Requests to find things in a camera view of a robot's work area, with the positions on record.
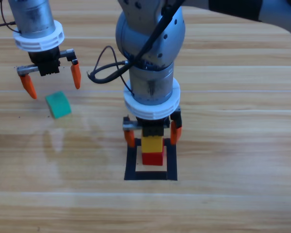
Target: black tape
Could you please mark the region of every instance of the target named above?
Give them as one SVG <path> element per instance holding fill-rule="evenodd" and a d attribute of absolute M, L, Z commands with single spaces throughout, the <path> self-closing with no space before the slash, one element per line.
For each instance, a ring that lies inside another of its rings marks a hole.
<path fill-rule="evenodd" d="M 127 146 L 125 181 L 178 180 L 177 150 L 175 145 L 170 144 L 169 138 L 164 139 L 167 155 L 167 171 L 136 171 L 137 147 L 141 146 L 141 139 L 135 138 L 135 145 L 134 148 Z"/>
<path fill-rule="evenodd" d="M 263 0 L 209 0 L 209 10 L 259 21 Z"/>
<path fill-rule="evenodd" d="M 177 148 L 176 145 L 170 144 L 170 139 L 164 140 L 164 145 L 167 149 L 167 179 L 171 181 L 178 180 L 177 172 Z"/>

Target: green block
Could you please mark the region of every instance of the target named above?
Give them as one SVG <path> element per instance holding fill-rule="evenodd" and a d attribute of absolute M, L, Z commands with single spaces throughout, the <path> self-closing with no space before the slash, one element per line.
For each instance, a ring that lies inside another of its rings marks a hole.
<path fill-rule="evenodd" d="M 62 91 L 46 96 L 45 100 L 55 119 L 71 113 L 69 101 Z"/>

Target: metal cylinder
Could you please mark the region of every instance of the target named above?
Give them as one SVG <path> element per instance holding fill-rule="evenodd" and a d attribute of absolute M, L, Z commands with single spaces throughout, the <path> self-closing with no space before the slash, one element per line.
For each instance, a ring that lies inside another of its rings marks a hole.
<path fill-rule="evenodd" d="M 132 67 L 129 79 L 136 101 L 145 105 L 164 103 L 173 92 L 174 63 L 161 71 Z"/>
<path fill-rule="evenodd" d="M 41 38 L 55 31 L 48 0 L 9 0 L 9 4 L 22 37 Z"/>

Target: stacked blocks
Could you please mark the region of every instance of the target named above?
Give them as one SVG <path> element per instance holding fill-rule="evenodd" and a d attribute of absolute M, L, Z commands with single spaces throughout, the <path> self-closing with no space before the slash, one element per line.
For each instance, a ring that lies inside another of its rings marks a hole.
<path fill-rule="evenodd" d="M 141 138 L 142 164 L 163 166 L 164 143 L 162 136 Z"/>

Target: yellow block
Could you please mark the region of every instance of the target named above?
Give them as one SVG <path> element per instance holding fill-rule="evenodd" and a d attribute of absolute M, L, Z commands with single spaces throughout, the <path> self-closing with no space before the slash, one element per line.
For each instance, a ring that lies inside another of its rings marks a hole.
<path fill-rule="evenodd" d="M 159 153 L 163 151 L 163 136 L 141 137 L 142 153 Z"/>

